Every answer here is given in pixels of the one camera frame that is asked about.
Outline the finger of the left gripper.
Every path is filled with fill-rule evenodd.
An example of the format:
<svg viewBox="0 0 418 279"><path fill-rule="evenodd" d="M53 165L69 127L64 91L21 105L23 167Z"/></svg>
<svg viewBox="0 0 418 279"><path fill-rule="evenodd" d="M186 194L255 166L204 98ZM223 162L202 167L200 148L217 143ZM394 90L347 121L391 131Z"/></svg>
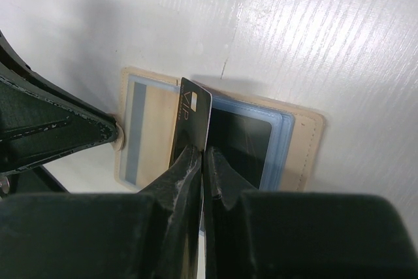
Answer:
<svg viewBox="0 0 418 279"><path fill-rule="evenodd" d="M114 142L116 119L36 72L1 37L1 174Z"/></svg>

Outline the black credit card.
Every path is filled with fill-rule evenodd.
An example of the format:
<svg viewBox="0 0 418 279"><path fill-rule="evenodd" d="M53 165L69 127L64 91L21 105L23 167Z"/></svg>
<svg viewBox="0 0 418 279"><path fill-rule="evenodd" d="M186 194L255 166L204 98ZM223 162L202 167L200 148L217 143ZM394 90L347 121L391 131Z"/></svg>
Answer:
<svg viewBox="0 0 418 279"><path fill-rule="evenodd" d="M214 108L208 145L218 148L229 165L258 188L271 130L268 122Z"/></svg>
<svg viewBox="0 0 418 279"><path fill-rule="evenodd" d="M181 78L170 167L188 145L193 145L201 153L205 151L211 111L212 94L201 85Z"/></svg>

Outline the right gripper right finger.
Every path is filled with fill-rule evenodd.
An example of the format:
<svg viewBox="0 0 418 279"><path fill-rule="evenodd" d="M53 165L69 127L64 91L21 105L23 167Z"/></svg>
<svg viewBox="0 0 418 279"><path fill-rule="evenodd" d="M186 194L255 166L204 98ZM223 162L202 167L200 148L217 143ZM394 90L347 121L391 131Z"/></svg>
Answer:
<svg viewBox="0 0 418 279"><path fill-rule="evenodd" d="M249 207L242 199L254 191L221 151L204 153L204 226L207 278L260 278L249 232Z"/></svg>

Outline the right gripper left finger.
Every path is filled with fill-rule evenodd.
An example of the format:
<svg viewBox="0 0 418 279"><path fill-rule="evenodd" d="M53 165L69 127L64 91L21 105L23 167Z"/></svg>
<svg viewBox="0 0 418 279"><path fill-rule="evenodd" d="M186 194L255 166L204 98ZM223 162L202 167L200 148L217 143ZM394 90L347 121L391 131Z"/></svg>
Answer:
<svg viewBox="0 0 418 279"><path fill-rule="evenodd" d="M196 278L201 159L198 149L187 146L149 186L111 197L111 278Z"/></svg>

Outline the yellow credit card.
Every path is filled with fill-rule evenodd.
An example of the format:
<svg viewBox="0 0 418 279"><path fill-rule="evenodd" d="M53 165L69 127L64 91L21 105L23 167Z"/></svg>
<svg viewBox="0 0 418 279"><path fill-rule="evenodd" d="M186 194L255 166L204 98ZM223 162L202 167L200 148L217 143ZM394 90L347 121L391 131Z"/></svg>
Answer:
<svg viewBox="0 0 418 279"><path fill-rule="evenodd" d="M127 79L118 178L142 189L170 163L178 86L130 74Z"/></svg>

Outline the beige card holder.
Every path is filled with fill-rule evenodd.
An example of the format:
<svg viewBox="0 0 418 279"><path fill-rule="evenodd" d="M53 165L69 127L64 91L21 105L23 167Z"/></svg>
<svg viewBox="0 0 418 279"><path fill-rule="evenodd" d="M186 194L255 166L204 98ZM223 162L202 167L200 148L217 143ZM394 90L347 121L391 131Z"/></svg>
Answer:
<svg viewBox="0 0 418 279"><path fill-rule="evenodd" d="M302 191L325 126L322 115L296 105L203 86L213 96L208 144L256 188ZM121 131L115 177L142 189L169 167L180 80L134 67L121 74Z"/></svg>

